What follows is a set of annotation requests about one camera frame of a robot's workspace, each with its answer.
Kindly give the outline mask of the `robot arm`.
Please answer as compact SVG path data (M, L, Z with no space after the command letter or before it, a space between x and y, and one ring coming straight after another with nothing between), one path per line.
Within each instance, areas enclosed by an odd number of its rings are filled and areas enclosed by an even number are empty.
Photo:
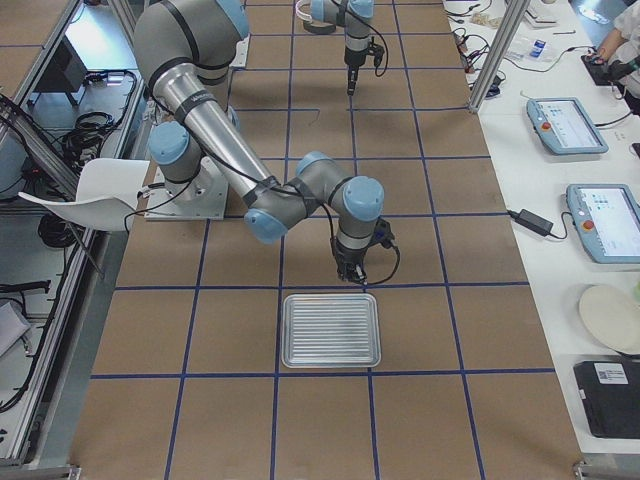
M370 23L374 17L373 0L310 2L311 18L342 27L346 34L344 62L347 71L347 94L355 93L359 69L369 56L372 43Z
M159 1L137 20L134 56L150 92L242 197L245 224L259 241L271 244L318 208L330 207L339 216L330 238L338 276L364 285L367 250L389 247L393 238L381 218L383 186L374 178L348 175L322 152L305 155L295 177L281 184L201 81L205 70L225 78L248 32L237 1Z

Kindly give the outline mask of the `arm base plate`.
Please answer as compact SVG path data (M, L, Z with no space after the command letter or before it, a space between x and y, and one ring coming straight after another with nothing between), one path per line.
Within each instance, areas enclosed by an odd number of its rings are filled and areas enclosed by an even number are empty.
M159 166L150 191L144 217L149 221L222 220L226 210L228 182L211 158L201 159L200 171L189 187L166 182Z

